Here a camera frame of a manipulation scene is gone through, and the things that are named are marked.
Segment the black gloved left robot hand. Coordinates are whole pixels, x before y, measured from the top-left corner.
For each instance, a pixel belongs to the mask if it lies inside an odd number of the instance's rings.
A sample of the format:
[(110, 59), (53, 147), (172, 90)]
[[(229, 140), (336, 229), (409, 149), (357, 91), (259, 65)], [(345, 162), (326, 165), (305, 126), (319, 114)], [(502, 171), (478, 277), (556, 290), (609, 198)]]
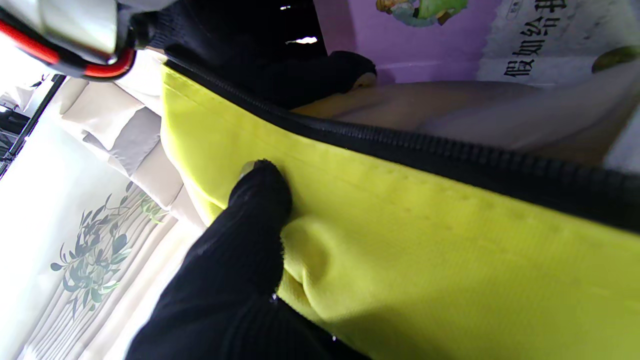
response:
[(255, 161), (187, 251), (126, 359), (365, 359), (277, 297), (292, 204), (279, 169)]

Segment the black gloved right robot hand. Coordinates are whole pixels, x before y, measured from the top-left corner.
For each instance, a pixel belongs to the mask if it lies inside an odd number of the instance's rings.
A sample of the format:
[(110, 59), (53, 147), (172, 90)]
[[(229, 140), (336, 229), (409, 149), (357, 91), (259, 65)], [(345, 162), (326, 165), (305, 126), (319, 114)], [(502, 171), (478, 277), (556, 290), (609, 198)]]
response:
[(285, 0), (176, 0), (151, 13), (150, 48), (198, 64), (243, 91), (297, 109), (372, 84), (375, 64), (350, 51), (297, 44), (319, 29), (311, 7)]

